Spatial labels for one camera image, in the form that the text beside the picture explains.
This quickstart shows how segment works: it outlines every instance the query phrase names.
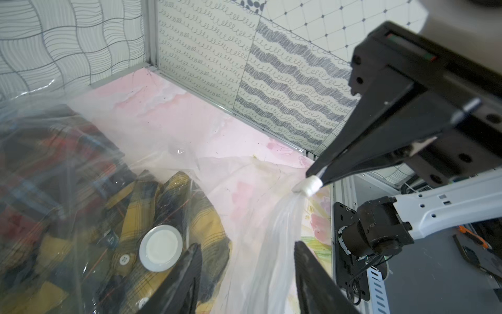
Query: patterned wall panel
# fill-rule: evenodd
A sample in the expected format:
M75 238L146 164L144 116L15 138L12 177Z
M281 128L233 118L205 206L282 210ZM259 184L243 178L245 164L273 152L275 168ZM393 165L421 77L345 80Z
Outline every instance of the patterned wall panel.
M141 0L0 2L0 101L73 90L145 60Z
M354 47L384 21L418 32L427 11L416 0L268 0L262 17L350 61Z
M233 110L313 152L357 104L350 72L345 61L263 20Z
M234 1L159 0L159 68L231 109L260 16Z
M358 96L354 47L392 20L421 29L416 0L159 0L161 71L284 140L320 155ZM399 185L406 165L376 175Z

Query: perforated metal bracket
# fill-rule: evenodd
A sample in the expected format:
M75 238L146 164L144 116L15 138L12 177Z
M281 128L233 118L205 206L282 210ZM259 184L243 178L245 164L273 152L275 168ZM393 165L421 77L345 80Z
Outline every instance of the perforated metal bracket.
M390 314L389 302L385 291L385 283L382 274L378 269L370 267L366 274L368 275L369 294L371 300L371 309L373 314Z

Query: orange tool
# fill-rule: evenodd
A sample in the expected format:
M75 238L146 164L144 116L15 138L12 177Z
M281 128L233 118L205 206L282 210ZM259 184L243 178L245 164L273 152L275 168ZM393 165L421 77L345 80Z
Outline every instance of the orange tool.
M474 233L472 233L471 230L467 229L466 227L464 226L457 226L457 229L465 234L466 236L468 236L471 240L473 240L474 242L478 243L479 245L481 245L482 247L484 247L485 249L492 249L490 243L488 243L487 241L485 241L482 237L478 236L478 235L475 235Z

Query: black cable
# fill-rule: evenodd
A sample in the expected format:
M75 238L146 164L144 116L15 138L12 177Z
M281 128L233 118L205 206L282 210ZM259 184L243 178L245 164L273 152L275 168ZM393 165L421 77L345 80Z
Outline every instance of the black cable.
M394 257L394 255L391 255L388 259L386 259L386 260L385 260L385 261L383 261L383 262L378 263L377 265L374 265L373 267L377 267L378 265L381 265L381 264L383 264L383 263L387 262L388 260L390 260L390 259L391 259L391 258L393 258L393 257Z
M385 258L385 256L375 256L372 260L370 260L370 262L368 262L364 267L362 267L355 275L352 276L352 278L350 278L348 281L347 281L347 286L345 287L345 293L347 295L347 299L349 300L352 300L352 297L350 295L350 293L353 293L354 292L354 288L352 287L352 282L359 276L361 275L363 272L365 272L368 268L372 267L375 263L377 262L381 262L382 259ZM357 302L354 302L352 300L352 304L354 305L359 305L359 303L361 303L361 288L359 286L359 280L357 280L357 296L359 297L359 299L357 300Z

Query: cable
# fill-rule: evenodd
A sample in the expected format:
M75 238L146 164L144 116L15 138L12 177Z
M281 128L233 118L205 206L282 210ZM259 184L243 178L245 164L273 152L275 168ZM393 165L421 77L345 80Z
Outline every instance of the cable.
M356 289L357 289L357 296L359 297L359 299L357 300L357 302L354 302L353 301L353 293L354 293L354 287L352 287L352 282L359 276L361 275L363 272L365 272L368 268L372 267L375 263L377 262L381 262L382 259L384 259L385 256L375 256L373 257L372 260L370 260L370 262L368 262L364 267L362 267L355 275L352 276L352 278L350 278L348 281L347 281L347 287L345 288L345 293L347 295L347 299L349 300L352 300L352 304L354 305L359 305L359 303L361 303L361 288L359 286L359 280L357 280L357 284L356 284Z
M391 259L391 258L393 258L393 257L394 257L394 255L391 255L388 259L386 259L386 260L385 260L385 261L383 261L383 262L378 263L377 265L373 265L373 267L377 267L377 266L379 266L379 265L381 265L381 264L383 264L383 263L387 262L388 260L390 260L390 259Z
M413 183L415 183L415 181L417 181L418 179L420 179L420 177L416 174L414 174L411 178L409 178L405 183L403 183L403 185L401 185L401 194L408 194L408 187L413 190L413 188L411 188L411 185Z

